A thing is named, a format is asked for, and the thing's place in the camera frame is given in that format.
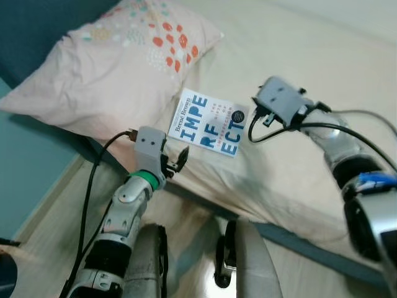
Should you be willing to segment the white book blue letters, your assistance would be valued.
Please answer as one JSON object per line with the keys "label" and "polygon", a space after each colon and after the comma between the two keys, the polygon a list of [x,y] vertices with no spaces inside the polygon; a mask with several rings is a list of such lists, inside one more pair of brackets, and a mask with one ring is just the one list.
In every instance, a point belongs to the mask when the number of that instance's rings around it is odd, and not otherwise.
{"label": "white book blue letters", "polygon": [[249,119],[248,106],[182,89],[167,135],[235,157]]}

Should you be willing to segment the pink patterned pillow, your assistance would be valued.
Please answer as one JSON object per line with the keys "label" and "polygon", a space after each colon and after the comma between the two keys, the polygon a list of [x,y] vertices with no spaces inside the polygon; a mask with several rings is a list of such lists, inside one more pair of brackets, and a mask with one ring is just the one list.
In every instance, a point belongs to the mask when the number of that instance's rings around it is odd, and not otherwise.
{"label": "pink patterned pillow", "polygon": [[59,40],[0,110],[95,139],[153,125],[222,37],[173,0],[121,0]]}

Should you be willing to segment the cream sheeted bed mattress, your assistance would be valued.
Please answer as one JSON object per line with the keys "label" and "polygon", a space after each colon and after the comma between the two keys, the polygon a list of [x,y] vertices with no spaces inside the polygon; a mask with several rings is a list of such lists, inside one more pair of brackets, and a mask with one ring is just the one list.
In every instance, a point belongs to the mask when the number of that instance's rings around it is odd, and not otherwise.
{"label": "cream sheeted bed mattress", "polygon": [[[396,119],[395,46],[272,0],[176,0],[207,18],[223,37],[184,80],[190,90],[253,109],[271,76],[332,110],[366,110]],[[343,199],[323,151],[298,132],[251,143],[234,157],[190,147],[168,187],[253,221],[269,222],[318,248],[307,256],[352,274],[379,270],[352,248]]]}

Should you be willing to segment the grey robot right leg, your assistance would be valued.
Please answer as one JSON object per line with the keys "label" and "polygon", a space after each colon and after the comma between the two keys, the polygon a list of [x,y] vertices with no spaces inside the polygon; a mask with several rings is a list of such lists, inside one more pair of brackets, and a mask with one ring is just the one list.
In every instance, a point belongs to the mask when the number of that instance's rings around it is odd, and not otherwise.
{"label": "grey robot right leg", "polygon": [[230,220],[215,248],[216,286],[226,289],[236,278],[236,298],[283,298],[280,280],[264,239],[246,219]]}

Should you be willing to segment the dark blue round object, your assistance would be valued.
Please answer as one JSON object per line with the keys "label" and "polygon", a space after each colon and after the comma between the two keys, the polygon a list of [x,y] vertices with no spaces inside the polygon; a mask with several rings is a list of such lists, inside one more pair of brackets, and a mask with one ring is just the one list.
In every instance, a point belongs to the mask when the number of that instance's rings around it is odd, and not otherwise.
{"label": "dark blue round object", "polygon": [[0,249],[0,298],[11,298],[17,285],[18,266],[14,258]]}

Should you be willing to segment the teal upholstered headboard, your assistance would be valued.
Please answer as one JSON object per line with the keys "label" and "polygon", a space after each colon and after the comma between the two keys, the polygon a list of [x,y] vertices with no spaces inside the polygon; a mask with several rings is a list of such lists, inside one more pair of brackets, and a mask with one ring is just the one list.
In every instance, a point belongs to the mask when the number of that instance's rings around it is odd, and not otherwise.
{"label": "teal upholstered headboard", "polygon": [[67,32],[121,0],[0,0],[0,79],[17,87]]}

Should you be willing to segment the dark bed frame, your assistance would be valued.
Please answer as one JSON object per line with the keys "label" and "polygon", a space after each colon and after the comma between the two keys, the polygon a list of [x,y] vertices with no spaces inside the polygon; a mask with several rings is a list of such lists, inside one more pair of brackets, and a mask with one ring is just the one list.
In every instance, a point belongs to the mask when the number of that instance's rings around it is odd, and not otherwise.
{"label": "dark bed frame", "polygon": [[[88,161],[93,162],[95,166],[99,164],[98,162],[108,161],[112,166],[121,168],[119,162],[117,162],[113,157],[103,157],[105,153],[102,153],[102,147],[99,142],[89,141],[88,137],[78,137],[78,139],[80,139],[80,147],[87,150],[87,153],[85,153],[85,151],[81,153],[82,156],[85,157],[85,159],[88,159]],[[89,179],[86,195],[83,199],[80,227],[80,235],[82,238],[86,236],[87,204],[90,201],[91,191],[89,188],[92,184],[93,182]],[[210,202],[182,186],[168,184],[165,187],[165,191],[182,197],[183,199],[187,199],[188,201],[195,202],[198,206],[202,206],[203,208],[210,210],[214,215],[220,215],[221,218],[233,220],[240,217],[233,213],[233,211],[230,211],[215,202]],[[348,256],[342,256],[329,250],[324,250],[319,246],[315,246],[315,243],[301,238],[292,231],[276,226],[270,222],[255,222],[254,226],[263,239],[275,242],[275,244],[278,244],[285,249],[298,253],[298,255],[305,256],[309,260],[348,276],[348,278],[366,283],[375,289],[379,289],[386,295],[390,293],[388,283],[386,283],[380,270],[375,269],[374,266],[367,266],[363,261],[355,261],[352,260],[352,258],[348,258]]]}

